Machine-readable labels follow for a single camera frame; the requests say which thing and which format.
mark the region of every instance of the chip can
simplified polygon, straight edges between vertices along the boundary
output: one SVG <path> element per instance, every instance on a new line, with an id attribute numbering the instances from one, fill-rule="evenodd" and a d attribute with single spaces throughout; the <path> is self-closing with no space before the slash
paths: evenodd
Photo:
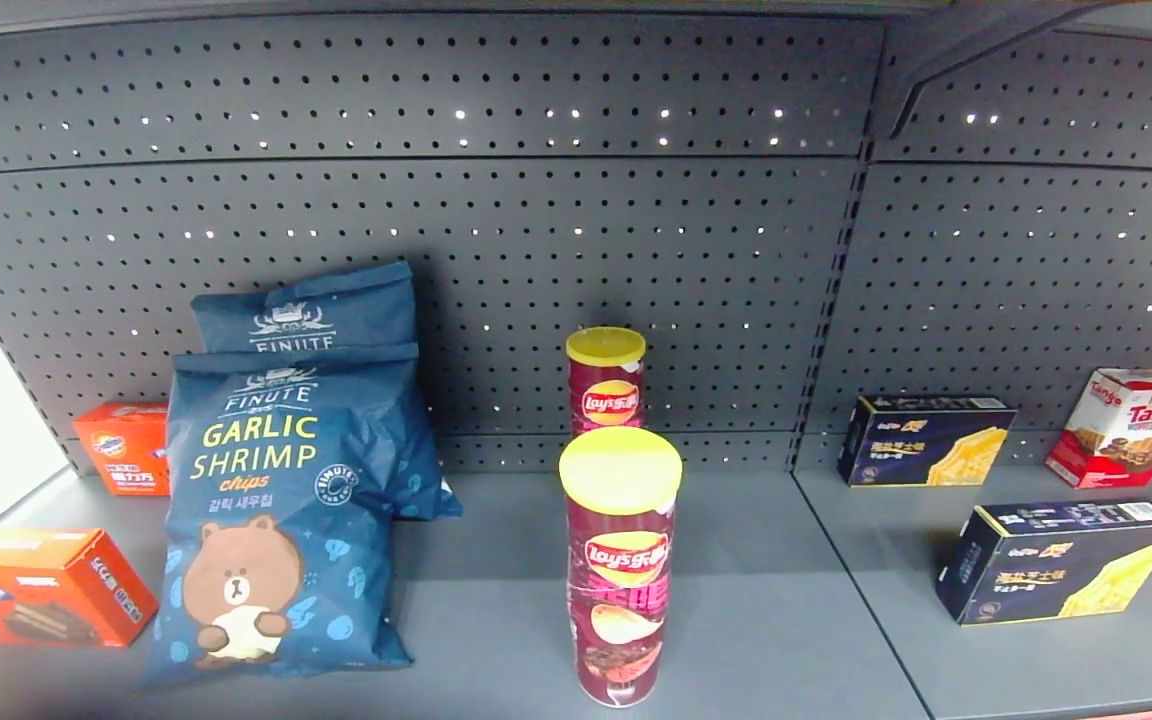
<path id="1" fill-rule="evenodd" d="M 649 342 L 627 328 L 585 328 L 567 339 L 573 437 L 643 427 L 643 356 Z"/>
<path id="2" fill-rule="evenodd" d="M 644 429 L 596 429 L 558 461 L 567 493 L 567 609 L 576 676 L 609 707 L 657 682 L 682 458 Z"/>

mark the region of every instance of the dark blue box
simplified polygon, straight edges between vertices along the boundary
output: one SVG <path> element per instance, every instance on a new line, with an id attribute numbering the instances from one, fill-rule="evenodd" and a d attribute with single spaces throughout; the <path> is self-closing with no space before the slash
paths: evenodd
<path id="1" fill-rule="evenodd" d="M 1100 615 L 1151 571 L 1151 501 L 977 506 L 935 593 L 961 626 Z"/>
<path id="2" fill-rule="evenodd" d="M 992 396 L 861 396 L 838 472 L 851 486 L 978 486 L 1015 418 Z"/>

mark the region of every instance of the gray metal shelf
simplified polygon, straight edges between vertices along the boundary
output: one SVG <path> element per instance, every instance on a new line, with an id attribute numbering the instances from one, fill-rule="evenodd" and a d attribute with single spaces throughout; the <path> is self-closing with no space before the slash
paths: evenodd
<path id="1" fill-rule="evenodd" d="M 1152 575 L 1120 615 L 960 628 L 937 600 L 937 560 L 972 507 L 1074 491 L 1041 467 L 996 468 L 979 488 L 848 488 L 797 471 L 808 501 L 934 717 L 1087 717 L 1152 708 Z"/>
<path id="2" fill-rule="evenodd" d="M 411 669 L 138 692 L 150 632 L 127 651 L 0 646 L 0 719 L 927 717 L 785 473 L 687 476 L 660 683 L 620 712 L 586 700 L 571 667 L 558 478 L 452 482 L 464 518 L 397 530 L 393 600 Z M 166 507 L 69 475 L 3 521 L 104 526 L 157 588 Z"/>

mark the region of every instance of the cartoon bear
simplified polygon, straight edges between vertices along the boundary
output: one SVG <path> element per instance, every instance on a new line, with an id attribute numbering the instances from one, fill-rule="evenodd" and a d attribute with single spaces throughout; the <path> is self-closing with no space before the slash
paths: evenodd
<path id="1" fill-rule="evenodd" d="M 273 661 L 291 630 L 283 609 L 300 592 L 301 575 L 301 552 L 273 516 L 233 528 L 202 525 L 202 547 L 182 588 L 185 612 L 202 626 L 198 647 L 207 653 L 197 666 Z"/>

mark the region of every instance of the box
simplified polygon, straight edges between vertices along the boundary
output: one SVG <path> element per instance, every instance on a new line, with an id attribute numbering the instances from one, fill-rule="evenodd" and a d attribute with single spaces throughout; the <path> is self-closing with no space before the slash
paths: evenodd
<path id="1" fill-rule="evenodd" d="M 88 456 L 114 495 L 168 495 L 168 404 L 106 402 L 74 420 Z"/>
<path id="2" fill-rule="evenodd" d="M 1126 611 L 1152 571 L 1152 502 L 978 506 L 935 593 L 961 626 Z"/>
<path id="3" fill-rule="evenodd" d="M 1152 370 L 1096 370 L 1047 467 L 1076 488 L 1146 486 L 1152 479 Z"/>
<path id="4" fill-rule="evenodd" d="M 0 643 L 127 647 L 157 609 L 104 530 L 0 528 Z"/>
<path id="5" fill-rule="evenodd" d="M 1015 418 L 990 396 L 858 397 L 838 472 L 851 486 L 978 486 Z"/>

